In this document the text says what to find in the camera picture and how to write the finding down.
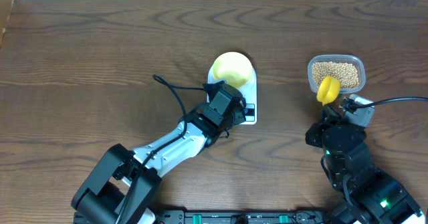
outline green led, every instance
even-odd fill
[[[381,206],[383,208],[387,207],[387,205],[388,205],[388,201],[384,200],[384,201],[381,202]]]

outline plastic container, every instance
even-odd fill
[[[352,55],[342,55],[342,54],[326,54],[318,55],[314,57],[308,64],[308,79],[310,89],[316,93],[318,92],[318,85],[315,84],[314,77],[312,76],[312,65],[316,62],[336,62],[336,63],[348,63],[355,66],[358,73],[358,80],[360,85],[356,88],[341,88],[339,94],[351,94],[358,92],[366,84],[366,73],[364,72],[364,65],[361,60]]]

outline robotic arm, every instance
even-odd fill
[[[239,90],[225,82],[203,87],[209,103],[196,106],[169,134],[131,151],[121,144],[111,147],[75,194],[72,207],[91,224],[153,223],[155,215],[147,207],[162,177],[213,145],[223,132],[229,136],[232,126],[245,122],[246,103]],[[130,185],[128,194],[110,177]]]
[[[324,151],[321,165],[333,189],[344,194],[343,202],[324,216],[324,222],[423,223],[416,221],[423,214],[412,196],[371,159],[364,129],[375,109],[360,108],[370,103],[353,94],[344,99],[343,116],[325,106],[321,121],[306,133],[306,144]]]

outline wooden table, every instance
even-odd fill
[[[106,150],[171,131],[181,111],[153,73],[206,82],[226,51],[251,56],[255,126],[233,129],[164,179],[154,205],[331,208],[340,201],[304,134],[320,117],[308,62],[350,53],[372,100],[428,95],[428,0],[17,0],[0,50],[0,223],[71,223],[70,201]],[[205,98],[179,91],[190,110]],[[428,207],[428,105],[379,106],[375,163]]]

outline wood grain surface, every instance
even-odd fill
[[[258,123],[238,126],[163,180],[153,205],[197,210],[332,208],[308,62],[349,53],[372,100],[428,95],[428,0],[16,0],[0,49],[0,223],[71,223],[70,201],[116,143],[170,132],[181,111],[152,80],[198,86],[214,59],[244,51]],[[203,93],[179,91],[190,110]],[[428,108],[377,107],[374,161],[428,208]]]

